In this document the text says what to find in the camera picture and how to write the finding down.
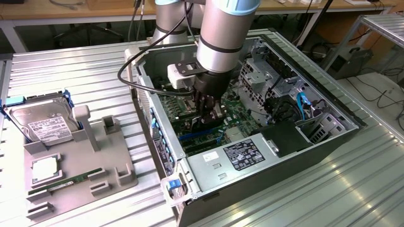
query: metal workbench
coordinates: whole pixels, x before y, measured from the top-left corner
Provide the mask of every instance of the metal workbench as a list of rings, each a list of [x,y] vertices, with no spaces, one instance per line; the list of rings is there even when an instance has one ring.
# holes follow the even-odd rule
[[[404,16],[398,14],[387,15],[362,15],[354,23],[345,39],[342,40],[337,50],[330,54],[325,60],[323,68],[330,69],[334,61],[341,54],[342,49],[349,44],[354,34],[362,25],[378,32],[382,36],[390,39],[397,45],[404,48]]]
[[[404,141],[335,80],[274,32],[262,30],[369,124],[325,161],[194,226],[401,226],[404,225]],[[114,114],[139,174],[134,188],[50,219],[39,226],[177,226],[159,189],[159,177],[131,103],[117,79],[129,44],[17,54],[5,65],[9,96],[61,88],[87,104],[91,121]],[[23,196],[23,138],[5,122],[0,152],[0,226],[27,226]]]

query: blue ram slot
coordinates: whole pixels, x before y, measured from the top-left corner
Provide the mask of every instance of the blue ram slot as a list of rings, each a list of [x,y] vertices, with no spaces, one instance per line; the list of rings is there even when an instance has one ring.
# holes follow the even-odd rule
[[[187,140],[187,139],[191,139],[194,137],[198,137],[198,136],[202,136],[202,135],[206,135],[206,134],[210,134],[211,132],[214,131],[214,129],[209,129],[206,131],[201,131],[201,132],[197,132],[197,133],[190,133],[187,135],[183,135],[179,137],[179,140]]]

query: motherboard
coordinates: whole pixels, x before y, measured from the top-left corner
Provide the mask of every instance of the motherboard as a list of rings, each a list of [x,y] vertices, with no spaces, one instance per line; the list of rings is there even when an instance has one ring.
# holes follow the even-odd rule
[[[198,116],[193,98],[161,96],[161,100],[183,149],[190,156],[249,137],[251,132],[261,128],[251,116],[251,111],[246,109],[239,96],[231,89],[222,98],[222,108],[226,110],[223,124],[197,133],[193,133],[187,126]]]

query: green circuit board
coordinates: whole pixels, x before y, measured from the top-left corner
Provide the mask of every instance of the green circuit board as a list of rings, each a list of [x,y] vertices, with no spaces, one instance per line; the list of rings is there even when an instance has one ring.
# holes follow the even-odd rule
[[[238,127],[243,137],[249,137],[251,132],[261,127],[249,114],[242,101],[237,99],[235,92],[230,89],[222,99],[226,110],[223,124],[209,133],[183,139],[183,137],[193,134],[186,122],[198,116],[191,97],[161,96],[161,100],[183,149],[190,156],[231,143],[226,134],[229,129]]]

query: hard drive label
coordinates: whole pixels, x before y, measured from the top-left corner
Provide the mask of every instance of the hard drive label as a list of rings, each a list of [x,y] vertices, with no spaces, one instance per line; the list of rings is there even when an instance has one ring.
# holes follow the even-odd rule
[[[63,117],[55,117],[29,124],[42,142],[51,142],[71,136]]]
[[[239,171],[266,160],[251,139],[229,146],[223,150]]]

